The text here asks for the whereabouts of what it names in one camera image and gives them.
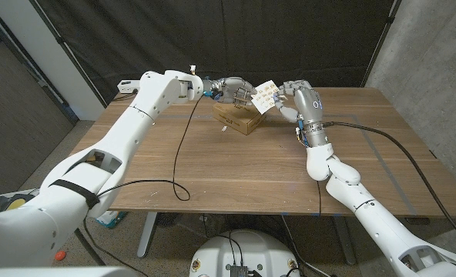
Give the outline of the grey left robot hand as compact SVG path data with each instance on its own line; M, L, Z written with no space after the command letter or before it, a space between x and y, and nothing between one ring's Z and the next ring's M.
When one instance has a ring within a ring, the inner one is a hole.
M256 89L241 77L227 77L217 80L203 80L204 95L222 104L251 106Z

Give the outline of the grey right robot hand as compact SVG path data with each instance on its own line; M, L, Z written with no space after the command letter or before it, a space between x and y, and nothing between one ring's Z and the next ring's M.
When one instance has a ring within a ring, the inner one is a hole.
M286 95L293 97L296 109L286 107ZM306 80L284 82L273 94L275 106L289 122L296 122L298 141L308 148L326 145L327 136L323 127L323 106L319 94Z

